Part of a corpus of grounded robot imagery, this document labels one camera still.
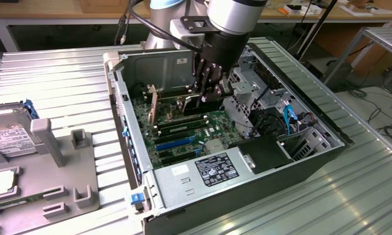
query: warning label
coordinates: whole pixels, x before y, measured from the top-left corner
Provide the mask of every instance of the warning label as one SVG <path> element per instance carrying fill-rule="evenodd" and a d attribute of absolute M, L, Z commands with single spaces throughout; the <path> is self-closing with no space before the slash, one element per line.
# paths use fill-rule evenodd
<path fill-rule="evenodd" d="M 32 148 L 34 144 L 24 128 L 0 131 L 0 152 L 2 154 Z"/>
<path fill-rule="evenodd" d="M 204 184 L 210 187 L 234 177 L 238 177 L 226 153 L 194 162 Z"/>

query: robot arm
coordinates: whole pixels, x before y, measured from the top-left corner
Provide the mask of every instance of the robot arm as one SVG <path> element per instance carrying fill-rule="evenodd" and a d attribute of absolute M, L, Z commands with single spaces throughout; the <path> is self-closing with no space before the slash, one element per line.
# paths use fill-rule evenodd
<path fill-rule="evenodd" d="M 180 28 L 189 38 L 192 35 L 204 38 L 198 45 L 201 53 L 193 54 L 192 75 L 196 79 L 192 90 L 200 94 L 196 106 L 232 95 L 226 75 L 237 62 L 265 3 L 266 0 L 210 0 L 208 16 L 185 16 L 180 21 L 172 20 L 173 34 L 180 32 L 173 28 Z"/>

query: wooden table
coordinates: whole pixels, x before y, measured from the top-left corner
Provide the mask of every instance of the wooden table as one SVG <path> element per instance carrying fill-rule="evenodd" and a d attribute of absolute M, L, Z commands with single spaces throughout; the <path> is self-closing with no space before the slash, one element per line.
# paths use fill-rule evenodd
<path fill-rule="evenodd" d="M 142 17 L 150 17 L 150 9 L 144 3 L 140 3 L 134 10 Z M 305 17 L 302 22 L 313 23 L 315 28 L 321 14 Z M 120 15 L 85 14 L 81 12 L 80 0 L 20 0 L 18 3 L 0 3 L 0 39 L 6 51 L 18 51 L 9 25 L 117 24 Z M 298 23 L 301 19 L 302 15 L 285 16 L 276 9 L 265 8 L 258 23 Z M 130 20 L 130 24 L 137 23 L 136 19 Z M 384 23 L 384 26 L 389 26 L 392 15 L 355 17 L 336 6 L 325 23 Z"/>

